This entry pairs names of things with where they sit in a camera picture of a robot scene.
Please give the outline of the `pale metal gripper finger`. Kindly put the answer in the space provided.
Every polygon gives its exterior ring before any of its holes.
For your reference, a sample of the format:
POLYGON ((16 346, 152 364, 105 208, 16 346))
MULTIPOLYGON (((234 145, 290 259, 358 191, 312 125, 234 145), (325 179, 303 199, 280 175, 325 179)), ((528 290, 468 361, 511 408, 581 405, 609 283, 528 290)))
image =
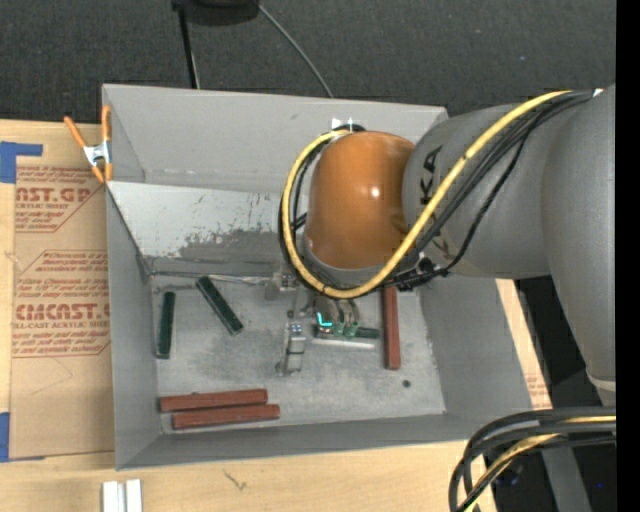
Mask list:
POLYGON ((302 369, 305 354, 306 335, 302 323, 294 323, 291 326, 291 370, 293 372, 302 369))
POLYGON ((275 365, 275 370, 279 376, 287 376, 292 373, 289 368, 289 348, 291 343, 291 324, 287 323, 284 328, 283 341, 281 344, 280 358, 275 365))

